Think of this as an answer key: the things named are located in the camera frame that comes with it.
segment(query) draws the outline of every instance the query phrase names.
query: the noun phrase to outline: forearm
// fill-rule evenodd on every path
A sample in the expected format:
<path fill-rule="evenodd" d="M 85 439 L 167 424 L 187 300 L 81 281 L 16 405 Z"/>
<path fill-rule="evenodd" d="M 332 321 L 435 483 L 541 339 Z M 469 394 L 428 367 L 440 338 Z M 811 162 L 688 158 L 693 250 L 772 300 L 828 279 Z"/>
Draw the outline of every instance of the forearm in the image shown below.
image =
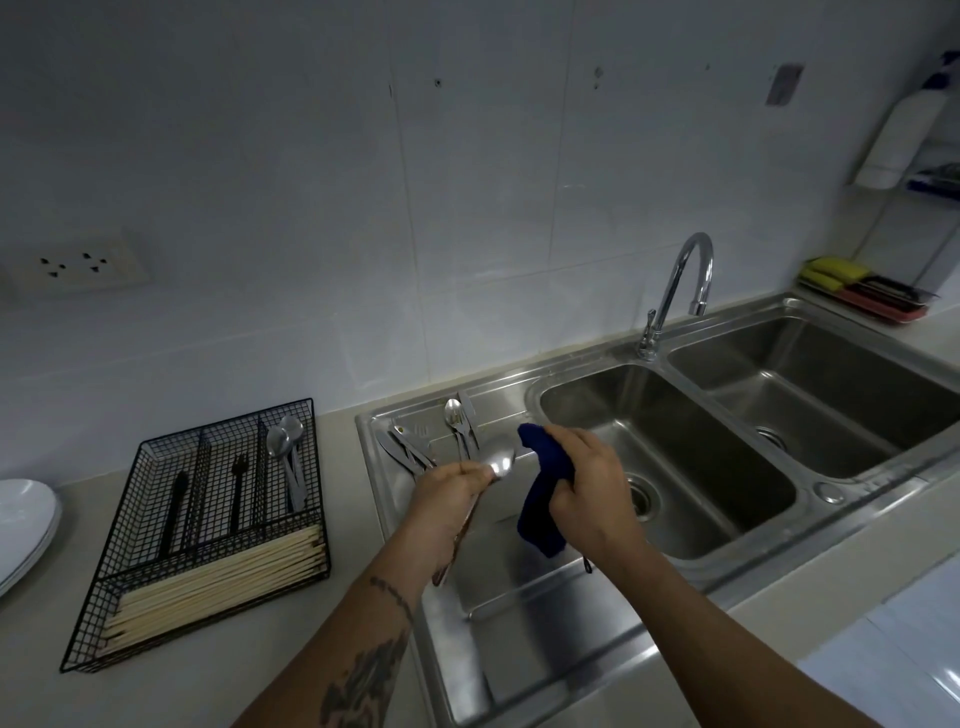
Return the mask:
<path fill-rule="evenodd" d="M 413 614 L 432 573 L 412 534 L 398 530 L 234 725 L 382 725 Z"/>
<path fill-rule="evenodd" d="M 636 609 L 702 725 L 875 725 L 699 594 L 645 542 L 609 559 L 604 572 Z"/>

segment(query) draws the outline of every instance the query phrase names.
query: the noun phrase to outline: sink drain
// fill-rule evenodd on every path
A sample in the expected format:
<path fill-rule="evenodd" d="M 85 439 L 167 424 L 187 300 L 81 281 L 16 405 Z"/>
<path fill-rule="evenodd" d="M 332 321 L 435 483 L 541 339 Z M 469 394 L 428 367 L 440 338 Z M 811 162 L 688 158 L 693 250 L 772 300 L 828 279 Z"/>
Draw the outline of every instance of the sink drain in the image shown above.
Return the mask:
<path fill-rule="evenodd" d="M 630 485 L 630 500 L 636 517 L 642 522 L 650 521 L 660 510 L 657 491 L 645 479 L 632 473 L 627 475 L 627 484 Z"/>
<path fill-rule="evenodd" d="M 770 429 L 770 427 L 754 427 L 756 434 L 766 440 L 775 448 L 781 449 L 784 452 L 787 452 L 786 443 L 783 442 L 783 438 L 780 437 L 776 430 Z"/>

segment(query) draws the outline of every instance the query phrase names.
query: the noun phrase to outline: stainless steel sink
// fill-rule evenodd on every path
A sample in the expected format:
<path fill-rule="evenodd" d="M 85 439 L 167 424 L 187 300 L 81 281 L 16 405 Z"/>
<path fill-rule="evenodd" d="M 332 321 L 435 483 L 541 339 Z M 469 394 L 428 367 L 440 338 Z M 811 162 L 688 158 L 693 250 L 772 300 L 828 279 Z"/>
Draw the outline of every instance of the stainless steel sink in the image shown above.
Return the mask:
<path fill-rule="evenodd" d="M 696 559 L 796 500 L 790 479 L 656 372 L 636 364 L 546 390 L 553 423 L 592 430 L 616 450 L 647 539 Z"/>
<path fill-rule="evenodd" d="M 960 395 L 800 316 L 719 333 L 668 356 L 823 475 L 853 477 L 960 421 Z"/>
<path fill-rule="evenodd" d="M 668 327 L 652 360 L 632 334 L 466 386 L 480 437 L 522 422 L 610 443 L 648 538 L 729 609 L 960 467 L 960 376 L 808 301 L 771 297 Z M 456 458 L 452 391 L 357 417 L 384 536 L 413 481 L 374 440 L 391 423 Z M 539 469 L 516 441 L 450 578 L 414 626 L 441 726 L 530 725 L 641 665 L 656 648 L 629 604 L 568 547 L 516 534 Z"/>

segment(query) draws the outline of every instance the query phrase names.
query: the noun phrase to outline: electrical outlet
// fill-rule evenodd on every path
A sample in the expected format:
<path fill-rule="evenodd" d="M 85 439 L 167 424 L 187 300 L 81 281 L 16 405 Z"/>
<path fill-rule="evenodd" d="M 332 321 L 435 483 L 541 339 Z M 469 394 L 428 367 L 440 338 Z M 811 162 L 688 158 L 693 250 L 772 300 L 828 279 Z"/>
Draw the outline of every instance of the electrical outlet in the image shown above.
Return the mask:
<path fill-rule="evenodd" d="M 150 280 L 123 236 L 31 248 L 3 255 L 13 286 L 23 296 L 48 298 Z"/>

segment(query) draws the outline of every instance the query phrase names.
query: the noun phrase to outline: faucet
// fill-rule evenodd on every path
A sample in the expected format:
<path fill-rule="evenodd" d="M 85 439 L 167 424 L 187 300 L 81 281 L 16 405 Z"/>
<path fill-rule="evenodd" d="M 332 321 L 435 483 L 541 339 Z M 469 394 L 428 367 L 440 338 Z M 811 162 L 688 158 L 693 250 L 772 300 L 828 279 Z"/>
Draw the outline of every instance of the faucet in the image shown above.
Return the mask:
<path fill-rule="evenodd" d="M 700 248 L 700 275 L 697 277 L 697 292 L 693 296 L 693 301 L 690 302 L 689 310 L 691 316 L 703 316 L 707 312 L 707 296 L 710 292 L 710 280 L 713 278 L 713 241 L 705 232 L 694 232 L 680 248 L 677 261 L 673 264 L 670 280 L 666 284 L 663 299 L 660 301 L 660 310 L 651 308 L 647 311 L 647 327 L 643 330 L 640 343 L 636 345 L 636 352 L 647 361 L 653 361 L 657 356 L 657 343 L 663 332 L 663 322 L 677 293 L 677 286 L 680 285 L 680 276 L 684 274 L 686 262 L 693 253 L 693 249 L 698 247 Z"/>

